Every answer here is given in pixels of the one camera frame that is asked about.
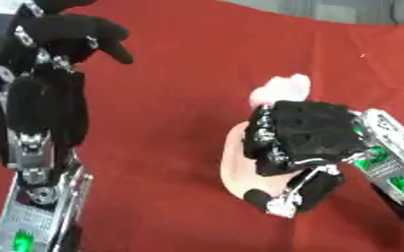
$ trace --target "green light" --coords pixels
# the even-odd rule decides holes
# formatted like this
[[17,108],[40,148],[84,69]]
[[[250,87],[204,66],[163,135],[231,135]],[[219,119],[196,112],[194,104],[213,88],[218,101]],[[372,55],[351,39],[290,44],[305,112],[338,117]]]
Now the green light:
[[362,133],[362,127],[360,127],[360,126],[355,126],[355,127],[354,127],[354,132],[355,132],[355,133]]
[[354,165],[361,169],[367,169],[372,165],[382,162],[387,159],[389,153],[382,147],[373,147],[369,149],[369,154],[372,157],[364,157],[354,160]]
[[14,252],[32,252],[34,247],[34,236],[24,230],[19,230],[14,237],[12,250]]
[[404,177],[403,176],[391,177],[391,178],[389,178],[389,182],[393,186],[395,186],[396,189],[398,189],[404,193]]

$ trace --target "red cloth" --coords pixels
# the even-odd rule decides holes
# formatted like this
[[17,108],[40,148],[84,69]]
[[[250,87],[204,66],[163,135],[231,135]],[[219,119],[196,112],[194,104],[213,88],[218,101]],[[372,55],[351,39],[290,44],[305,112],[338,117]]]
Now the red cloth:
[[[87,252],[404,252],[404,224],[362,176],[293,221],[223,188],[219,161],[247,96],[275,75],[308,74],[311,98],[386,109],[404,123],[404,27],[278,16],[217,2],[106,0],[78,10],[132,31],[135,63],[84,65],[96,176]],[[0,209],[10,172],[0,168]]]

